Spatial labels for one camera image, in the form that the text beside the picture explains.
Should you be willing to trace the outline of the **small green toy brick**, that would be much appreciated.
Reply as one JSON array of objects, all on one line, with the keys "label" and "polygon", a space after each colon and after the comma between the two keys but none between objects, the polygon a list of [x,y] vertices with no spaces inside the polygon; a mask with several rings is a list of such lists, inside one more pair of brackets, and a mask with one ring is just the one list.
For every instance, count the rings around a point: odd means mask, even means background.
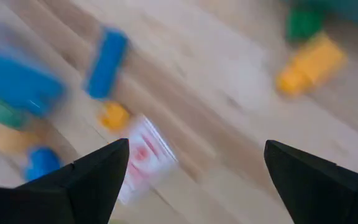
[{"label": "small green toy brick", "polygon": [[290,42],[306,41],[322,29],[324,19],[324,13],[319,10],[293,7],[285,23],[285,37]]}]

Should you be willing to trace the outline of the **small yellow toy block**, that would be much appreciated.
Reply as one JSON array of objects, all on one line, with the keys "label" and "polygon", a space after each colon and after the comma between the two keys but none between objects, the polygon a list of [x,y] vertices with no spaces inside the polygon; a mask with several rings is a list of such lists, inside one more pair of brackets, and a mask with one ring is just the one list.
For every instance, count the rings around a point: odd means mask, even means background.
[{"label": "small yellow toy block", "polygon": [[275,86],[284,95],[302,95],[332,78],[346,59],[338,44],[320,32],[296,51],[277,75]]}]

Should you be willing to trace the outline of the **blue transparent toy brick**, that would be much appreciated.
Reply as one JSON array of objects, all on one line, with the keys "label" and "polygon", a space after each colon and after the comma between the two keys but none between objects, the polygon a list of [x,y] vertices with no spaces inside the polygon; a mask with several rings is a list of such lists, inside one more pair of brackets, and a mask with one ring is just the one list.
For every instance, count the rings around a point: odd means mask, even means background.
[{"label": "blue transparent toy brick", "polygon": [[128,38],[121,30],[103,27],[98,44],[85,90],[90,97],[103,99],[109,96],[115,85],[126,53]]}]

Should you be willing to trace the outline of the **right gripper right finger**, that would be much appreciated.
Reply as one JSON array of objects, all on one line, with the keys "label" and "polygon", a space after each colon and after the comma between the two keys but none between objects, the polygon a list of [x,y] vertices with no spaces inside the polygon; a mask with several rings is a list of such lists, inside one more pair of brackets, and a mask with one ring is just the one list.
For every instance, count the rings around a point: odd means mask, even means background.
[{"label": "right gripper right finger", "polygon": [[294,224],[358,224],[358,173],[274,140],[264,160]]}]

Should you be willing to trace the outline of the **square blue toy block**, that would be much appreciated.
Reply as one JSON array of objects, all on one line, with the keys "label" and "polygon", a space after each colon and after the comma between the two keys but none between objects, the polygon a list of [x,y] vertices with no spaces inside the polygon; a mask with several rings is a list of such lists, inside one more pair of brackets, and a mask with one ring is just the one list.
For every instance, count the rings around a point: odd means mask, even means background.
[{"label": "square blue toy block", "polygon": [[0,54],[0,99],[36,116],[45,116],[64,94],[50,71]]}]

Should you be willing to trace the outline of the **small orange toy brick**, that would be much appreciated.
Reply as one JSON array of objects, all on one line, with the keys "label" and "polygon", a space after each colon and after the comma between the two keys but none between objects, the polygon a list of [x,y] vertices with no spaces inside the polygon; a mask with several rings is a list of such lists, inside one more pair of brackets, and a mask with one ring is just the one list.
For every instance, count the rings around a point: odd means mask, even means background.
[{"label": "small orange toy brick", "polygon": [[98,120],[105,128],[111,131],[118,131],[126,127],[130,117],[128,110],[120,103],[108,101],[103,105]]}]

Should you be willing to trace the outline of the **playing card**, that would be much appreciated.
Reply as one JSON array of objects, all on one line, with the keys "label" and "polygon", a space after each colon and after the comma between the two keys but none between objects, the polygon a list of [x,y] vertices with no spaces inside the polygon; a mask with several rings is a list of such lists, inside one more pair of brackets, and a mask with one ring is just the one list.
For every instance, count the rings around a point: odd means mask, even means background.
[{"label": "playing card", "polygon": [[155,125],[145,116],[131,124],[129,160],[118,199],[127,204],[158,182],[178,162]]}]

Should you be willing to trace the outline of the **orange two-stud toy block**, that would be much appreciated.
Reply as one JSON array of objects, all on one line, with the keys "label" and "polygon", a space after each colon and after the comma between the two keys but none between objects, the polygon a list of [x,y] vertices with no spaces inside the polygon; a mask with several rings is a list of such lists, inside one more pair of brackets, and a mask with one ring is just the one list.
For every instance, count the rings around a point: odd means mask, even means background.
[{"label": "orange two-stud toy block", "polygon": [[42,140],[33,132],[19,131],[0,125],[0,152],[5,154],[23,154]]}]

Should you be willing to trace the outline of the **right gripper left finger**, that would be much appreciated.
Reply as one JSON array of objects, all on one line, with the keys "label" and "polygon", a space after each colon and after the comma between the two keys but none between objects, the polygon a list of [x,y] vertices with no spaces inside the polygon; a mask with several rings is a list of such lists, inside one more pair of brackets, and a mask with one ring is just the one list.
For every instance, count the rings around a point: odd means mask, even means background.
[{"label": "right gripper left finger", "polygon": [[108,224],[128,160],[122,138],[31,182],[0,187],[0,224]]}]

